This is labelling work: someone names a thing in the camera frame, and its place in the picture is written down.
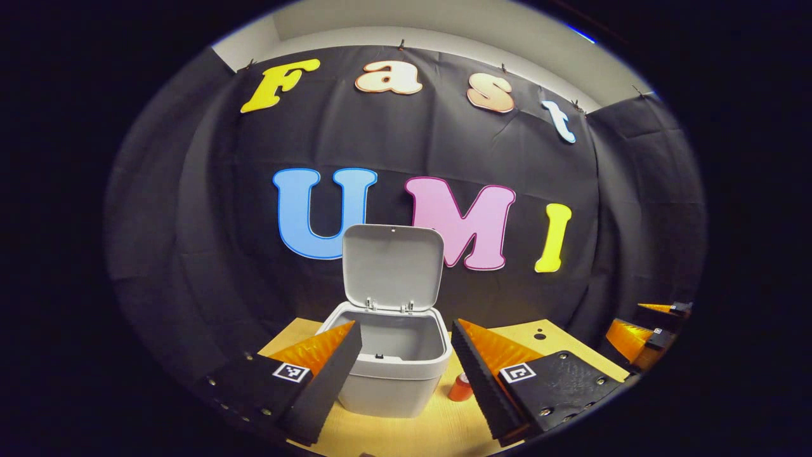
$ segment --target black fabric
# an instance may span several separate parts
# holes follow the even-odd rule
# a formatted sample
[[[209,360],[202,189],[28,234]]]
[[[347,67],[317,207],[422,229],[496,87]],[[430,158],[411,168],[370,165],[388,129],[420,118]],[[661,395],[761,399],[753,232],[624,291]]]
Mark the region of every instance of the black fabric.
[[[566,329],[610,354],[604,336],[614,318],[635,323],[638,303],[693,299],[707,218],[693,152],[662,101],[632,98],[590,113],[588,121],[600,229],[589,290]]]
[[[280,102],[240,114],[269,67],[319,59]],[[403,60],[413,95],[367,94],[362,68]],[[465,97],[475,72],[510,82],[505,115]],[[558,104],[563,141],[542,100]],[[186,382],[262,348],[295,317],[324,320],[344,300],[340,260],[306,259],[279,236],[273,175],[313,168],[311,225],[339,230],[339,168],[369,168],[371,224],[412,223],[414,176],[448,181],[462,212],[485,185],[516,191],[504,268],[444,268],[447,323],[486,327],[550,319],[593,347],[638,302],[690,300],[704,255],[704,207],[690,150],[654,98],[588,116],[560,96],[483,63],[428,50],[346,46],[255,64],[233,76],[207,52],[147,107],[125,141],[106,203],[110,275],[145,344]],[[536,273],[546,206],[572,209],[561,269]],[[695,246],[695,251],[677,249]]]

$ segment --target lid hinge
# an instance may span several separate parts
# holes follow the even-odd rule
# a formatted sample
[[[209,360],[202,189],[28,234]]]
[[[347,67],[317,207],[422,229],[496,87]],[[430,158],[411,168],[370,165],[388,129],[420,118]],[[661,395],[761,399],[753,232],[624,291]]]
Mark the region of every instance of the lid hinge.
[[[400,305],[400,312],[401,313],[409,313],[412,314],[414,311],[414,300],[410,300],[408,305]]]

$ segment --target yellow letter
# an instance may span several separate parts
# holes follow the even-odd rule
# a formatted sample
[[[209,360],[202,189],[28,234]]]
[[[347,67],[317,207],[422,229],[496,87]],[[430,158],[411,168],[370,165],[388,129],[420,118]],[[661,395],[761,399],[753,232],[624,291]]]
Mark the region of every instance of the yellow letter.
[[[468,79],[473,89],[468,89],[468,100],[475,107],[485,108],[498,113],[510,112],[515,104],[508,95],[512,90],[510,83],[503,78],[474,73]]]
[[[254,95],[248,100],[248,103],[243,105],[240,112],[247,113],[249,111],[270,108],[279,103],[279,97],[276,95],[277,88],[281,87],[283,92],[293,89],[293,86],[295,86],[302,77],[302,70],[312,72],[318,68],[320,64],[318,59],[310,59],[268,68],[262,73],[264,77],[262,78],[262,82],[259,83],[257,91],[254,92]]]
[[[423,89],[417,82],[417,67],[410,63],[395,60],[367,63],[365,72],[356,79],[356,87],[364,92],[386,92],[391,90],[396,94],[415,94]]]
[[[547,217],[550,218],[550,227],[547,228],[542,257],[536,262],[536,273],[557,272],[561,268],[561,245],[572,211],[564,205],[551,203],[547,205]]]

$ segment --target black backdrop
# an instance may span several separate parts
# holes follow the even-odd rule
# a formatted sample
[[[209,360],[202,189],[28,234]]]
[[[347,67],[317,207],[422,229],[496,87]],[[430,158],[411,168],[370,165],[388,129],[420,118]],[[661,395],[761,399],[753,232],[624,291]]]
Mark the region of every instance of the black backdrop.
[[[805,35],[800,4],[542,6],[624,56],[670,102],[698,149],[710,252],[698,292],[705,311],[680,344],[611,407],[518,451],[808,454],[796,354],[805,345],[806,227],[788,217],[805,207],[809,182],[798,154],[804,130],[794,128],[804,105],[793,95],[803,86],[789,58]],[[16,64],[6,73],[16,217],[8,224],[24,235],[11,246],[16,306],[6,308],[13,325],[4,394],[12,401],[3,446],[11,455],[267,455],[143,349],[117,311],[101,244],[114,152],[145,100],[201,43],[267,7],[12,7],[5,31],[19,32],[6,55]]]
[[[269,67],[319,59],[276,106],[240,114]],[[354,87],[376,60],[418,69],[402,96]],[[473,107],[476,72],[512,86],[516,109]],[[568,116],[559,138],[542,100]],[[150,104],[124,142],[106,202],[110,274],[128,318],[184,382],[261,349],[294,317],[324,320],[344,300],[340,260],[307,259],[282,242],[273,175],[312,168],[315,233],[339,231],[342,193],[327,176],[374,170],[367,223],[412,223],[404,183],[448,181],[465,213],[484,185],[516,192],[504,268],[445,267],[436,307],[447,324],[550,319],[593,347],[639,302],[693,299],[705,252],[698,167],[665,106],[645,96],[584,115],[570,102],[483,63],[427,50],[346,46],[292,54],[229,76],[206,51]],[[557,272],[536,273],[546,206],[572,209]]]

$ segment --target red can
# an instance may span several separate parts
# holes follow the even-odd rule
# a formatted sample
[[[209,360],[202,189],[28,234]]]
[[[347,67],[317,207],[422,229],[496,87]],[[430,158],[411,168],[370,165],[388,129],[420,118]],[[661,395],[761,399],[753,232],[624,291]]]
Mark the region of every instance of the red can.
[[[468,383],[468,377],[464,372],[460,373],[451,390],[448,392],[448,397],[455,402],[463,402],[473,395],[471,385]]]

